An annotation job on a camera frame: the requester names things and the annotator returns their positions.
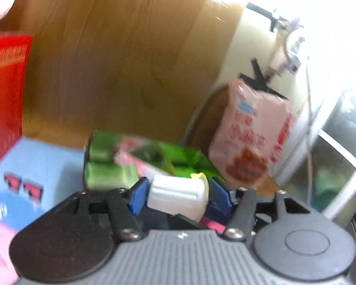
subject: white cylindrical object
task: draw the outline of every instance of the white cylindrical object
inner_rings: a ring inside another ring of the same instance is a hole
[[[155,175],[148,207],[171,215],[182,214],[199,222],[208,204],[208,188],[201,179]]]

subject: white bottle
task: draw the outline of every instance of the white bottle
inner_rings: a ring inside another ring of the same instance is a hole
[[[208,188],[201,179],[155,175],[148,207],[199,222],[208,204]]]

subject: wooden floor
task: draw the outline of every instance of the wooden floor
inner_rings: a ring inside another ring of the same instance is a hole
[[[176,142],[242,10],[212,0],[16,0],[0,29],[34,34],[28,119]]]

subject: glass panel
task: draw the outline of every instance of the glass panel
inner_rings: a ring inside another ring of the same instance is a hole
[[[313,190],[311,206],[323,211],[348,182],[355,167],[324,139],[318,137],[312,149]],[[307,158],[305,158],[284,186],[291,195],[306,201],[308,185]]]
[[[323,130],[356,158],[356,89],[343,93]]]

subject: screw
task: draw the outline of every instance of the screw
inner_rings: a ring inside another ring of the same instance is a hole
[[[228,239],[241,239],[245,236],[244,231],[239,228],[229,228],[225,231],[224,235]]]
[[[137,230],[126,228],[120,231],[120,236],[125,240],[137,239],[140,233]]]

